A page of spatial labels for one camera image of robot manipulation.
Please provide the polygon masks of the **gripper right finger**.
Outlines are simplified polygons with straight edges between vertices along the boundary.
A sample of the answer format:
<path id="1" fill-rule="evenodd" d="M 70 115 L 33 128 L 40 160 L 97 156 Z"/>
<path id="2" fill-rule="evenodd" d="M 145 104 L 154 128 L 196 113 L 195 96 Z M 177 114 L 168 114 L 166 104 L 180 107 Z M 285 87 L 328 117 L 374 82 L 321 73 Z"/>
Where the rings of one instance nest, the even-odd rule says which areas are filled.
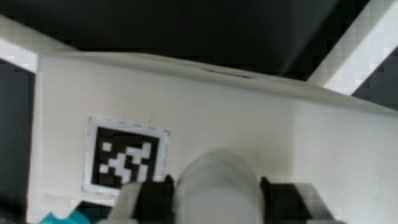
<path id="1" fill-rule="evenodd" d="M 271 183 L 260 178 L 264 224 L 307 224 L 331 221 L 326 205 L 308 183 Z"/>

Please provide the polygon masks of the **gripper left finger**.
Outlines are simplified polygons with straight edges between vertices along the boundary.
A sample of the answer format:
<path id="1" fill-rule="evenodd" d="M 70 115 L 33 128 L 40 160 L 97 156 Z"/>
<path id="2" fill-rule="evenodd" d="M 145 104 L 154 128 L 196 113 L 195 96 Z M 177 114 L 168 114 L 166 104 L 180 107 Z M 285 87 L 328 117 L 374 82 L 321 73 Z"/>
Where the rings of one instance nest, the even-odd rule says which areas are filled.
<path id="1" fill-rule="evenodd" d="M 111 208 L 111 224 L 172 224 L 173 180 L 122 186 Z"/>

